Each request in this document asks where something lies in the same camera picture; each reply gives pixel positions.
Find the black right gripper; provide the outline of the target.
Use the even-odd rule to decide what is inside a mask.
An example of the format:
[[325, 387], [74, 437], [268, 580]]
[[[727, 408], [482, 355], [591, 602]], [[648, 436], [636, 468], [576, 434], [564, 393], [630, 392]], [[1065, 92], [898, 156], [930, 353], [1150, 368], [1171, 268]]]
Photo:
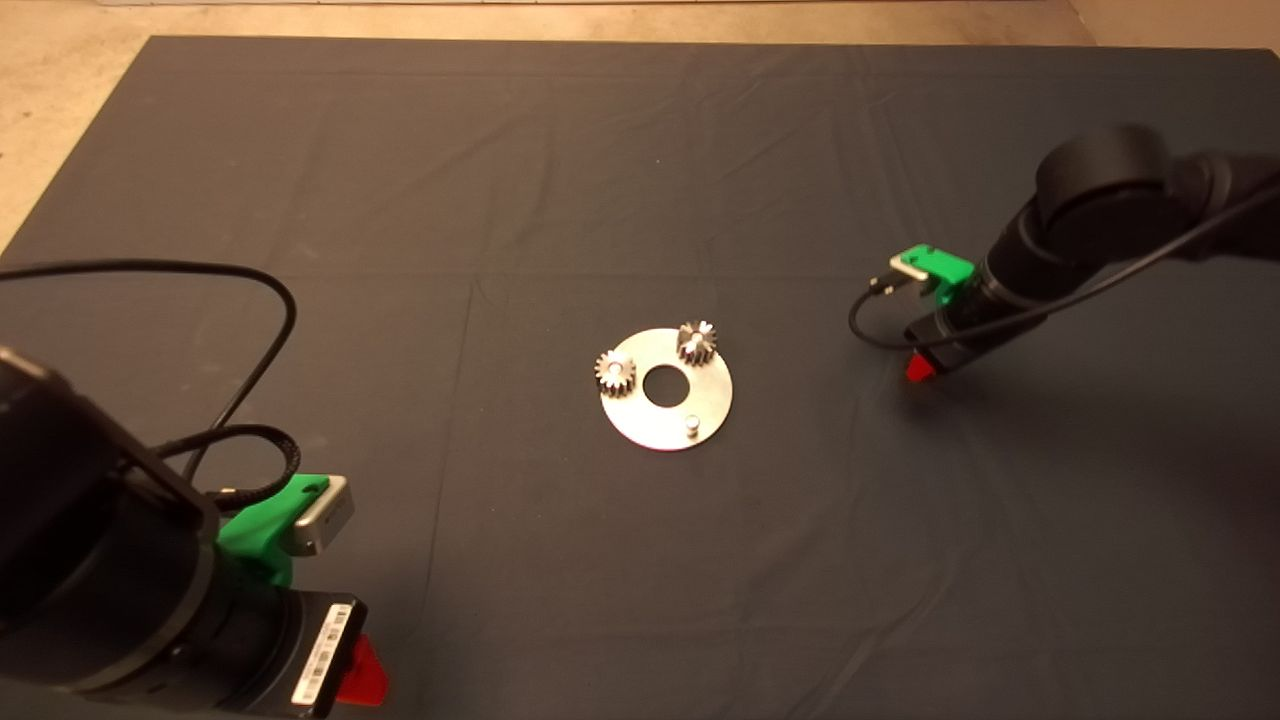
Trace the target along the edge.
[[983, 316], [983, 311], [974, 314], [937, 307], [909, 323], [902, 333], [905, 341], [913, 345], [928, 345], [929, 342], [933, 345], [914, 350], [905, 366], [905, 378], [908, 382], [918, 384], [956, 372], [1044, 323], [1043, 318], [1038, 318], [969, 340], [954, 338], [956, 334], [998, 319], [998, 314]]

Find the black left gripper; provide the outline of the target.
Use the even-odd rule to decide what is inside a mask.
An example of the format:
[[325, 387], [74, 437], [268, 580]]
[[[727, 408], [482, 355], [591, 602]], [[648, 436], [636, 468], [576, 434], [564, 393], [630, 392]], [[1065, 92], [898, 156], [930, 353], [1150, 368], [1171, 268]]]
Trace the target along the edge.
[[292, 591], [294, 632], [280, 678], [284, 717], [325, 719], [337, 705], [381, 707], [390, 680], [367, 634], [369, 609], [351, 593]]

